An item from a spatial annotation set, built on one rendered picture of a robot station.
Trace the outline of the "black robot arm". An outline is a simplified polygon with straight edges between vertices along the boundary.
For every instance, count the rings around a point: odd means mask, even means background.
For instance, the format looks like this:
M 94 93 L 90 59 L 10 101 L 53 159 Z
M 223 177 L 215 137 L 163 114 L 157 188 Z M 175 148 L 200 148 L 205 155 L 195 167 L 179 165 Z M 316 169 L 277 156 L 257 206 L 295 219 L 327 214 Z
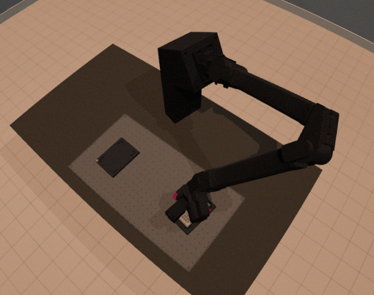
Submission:
M 192 51 L 192 56 L 202 82 L 211 80 L 216 82 L 215 85 L 223 84 L 227 89 L 242 90 L 290 116 L 304 128 L 298 140 L 279 149 L 222 168 L 196 173 L 185 184 L 178 200 L 165 211 L 173 223 L 186 209 L 190 223 L 206 220 L 210 216 L 207 203 L 209 192 L 315 164 L 325 165 L 331 160 L 335 150 L 338 112 L 248 73 L 236 61 L 224 54 L 219 55 L 212 42 Z

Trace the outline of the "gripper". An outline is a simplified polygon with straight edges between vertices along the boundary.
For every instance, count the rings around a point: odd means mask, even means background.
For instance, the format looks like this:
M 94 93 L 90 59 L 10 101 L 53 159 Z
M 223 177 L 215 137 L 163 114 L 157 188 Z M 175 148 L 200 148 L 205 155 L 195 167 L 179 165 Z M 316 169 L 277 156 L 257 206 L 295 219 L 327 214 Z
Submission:
M 180 194 L 181 192 L 183 192 L 183 188 L 184 188 L 184 186 L 185 186 L 185 184 L 182 185 L 182 187 L 179 188 L 179 190 L 177 190 L 176 193 L 173 194 L 172 197 L 173 197 L 175 200 L 178 200 L 178 194 Z

